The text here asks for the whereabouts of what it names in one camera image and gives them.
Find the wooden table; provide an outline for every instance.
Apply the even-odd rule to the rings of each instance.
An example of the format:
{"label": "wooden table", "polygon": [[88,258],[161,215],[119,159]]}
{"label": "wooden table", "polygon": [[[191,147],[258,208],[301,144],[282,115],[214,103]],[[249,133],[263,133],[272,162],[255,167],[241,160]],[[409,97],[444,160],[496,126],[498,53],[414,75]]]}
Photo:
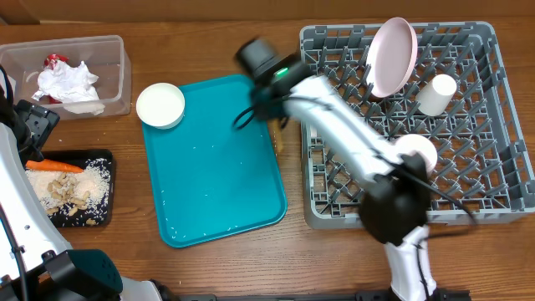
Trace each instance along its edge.
{"label": "wooden table", "polygon": [[[535,160],[535,18],[486,21],[496,29],[524,137]],[[305,223],[297,123],[284,131],[286,150],[278,156],[288,194],[288,214],[278,225],[186,249],[167,247],[156,226],[143,135],[135,114],[135,100],[149,84],[189,84],[240,72],[232,56],[257,35],[288,54],[297,49],[298,33],[305,25],[380,22],[384,19],[1,27],[0,43],[119,34],[132,62],[129,115],[62,121],[48,139],[48,150],[107,148],[118,161],[111,224],[61,233],[75,248],[105,251],[122,275],[158,279],[175,293],[352,293],[388,288],[390,270],[383,247],[364,230],[318,231]],[[469,237],[432,241],[433,276],[441,287],[470,289],[476,300],[534,299],[534,237],[535,215],[512,224],[484,226]]]}

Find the clear plastic container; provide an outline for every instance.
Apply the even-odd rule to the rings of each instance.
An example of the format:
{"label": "clear plastic container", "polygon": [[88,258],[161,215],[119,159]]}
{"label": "clear plastic container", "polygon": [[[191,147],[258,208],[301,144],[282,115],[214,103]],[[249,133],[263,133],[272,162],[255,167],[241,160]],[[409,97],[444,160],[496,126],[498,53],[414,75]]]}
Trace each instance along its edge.
{"label": "clear plastic container", "polygon": [[[68,64],[71,67],[78,67],[80,62],[84,61],[89,72],[99,76],[99,80],[93,86],[100,99],[71,104],[50,104],[48,97],[43,97],[40,101],[32,99],[32,95],[38,90],[37,78],[43,71],[43,62],[50,54],[68,57]],[[0,64],[11,78],[15,103],[20,99],[34,102],[58,113],[61,120],[125,115],[130,112],[132,93],[130,60],[120,36],[6,44],[0,46]],[[71,112],[76,111],[77,106],[95,104],[104,105],[104,112],[98,115]]]}

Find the white cup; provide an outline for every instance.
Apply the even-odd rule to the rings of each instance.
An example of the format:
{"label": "white cup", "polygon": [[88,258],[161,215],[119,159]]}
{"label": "white cup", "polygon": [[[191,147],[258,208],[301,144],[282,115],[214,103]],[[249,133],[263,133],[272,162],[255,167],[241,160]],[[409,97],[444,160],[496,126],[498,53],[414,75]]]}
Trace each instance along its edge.
{"label": "white cup", "polygon": [[428,116],[440,115],[456,91],[456,81],[450,75],[439,74],[416,95],[418,110]]}
{"label": "white cup", "polygon": [[394,147],[400,154],[412,156],[419,153],[425,162],[425,171],[430,176],[436,166],[438,154],[433,142],[422,135],[408,134],[402,135],[394,141]]}

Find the blue plastic tray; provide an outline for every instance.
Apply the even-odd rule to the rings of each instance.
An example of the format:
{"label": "blue plastic tray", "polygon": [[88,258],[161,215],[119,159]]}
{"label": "blue plastic tray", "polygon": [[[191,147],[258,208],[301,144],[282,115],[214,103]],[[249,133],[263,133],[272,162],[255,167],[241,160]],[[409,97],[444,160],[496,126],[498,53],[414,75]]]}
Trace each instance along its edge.
{"label": "blue plastic tray", "polygon": [[186,110],[173,129],[143,124],[164,242],[189,247],[280,221],[288,208],[265,122],[232,122],[252,82],[231,75],[181,86]]}

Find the gray dish rack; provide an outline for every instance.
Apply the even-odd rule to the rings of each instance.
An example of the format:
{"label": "gray dish rack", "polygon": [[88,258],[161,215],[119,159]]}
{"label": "gray dish rack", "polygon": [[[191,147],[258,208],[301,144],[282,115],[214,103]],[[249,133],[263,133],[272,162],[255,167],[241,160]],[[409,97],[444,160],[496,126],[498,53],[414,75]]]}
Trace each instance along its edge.
{"label": "gray dish rack", "polygon": [[[429,138],[439,159],[433,186],[458,198],[479,223],[512,222],[535,212],[535,181],[500,48],[489,23],[412,23],[418,59],[408,83],[385,99],[370,95],[366,55],[381,24],[307,26],[301,59],[324,74],[356,114],[389,140]],[[437,74],[458,86],[446,111],[421,114],[414,101]],[[364,191],[314,128],[302,124],[305,219],[312,228],[362,227]],[[430,222],[463,225],[467,215],[433,196]]]}

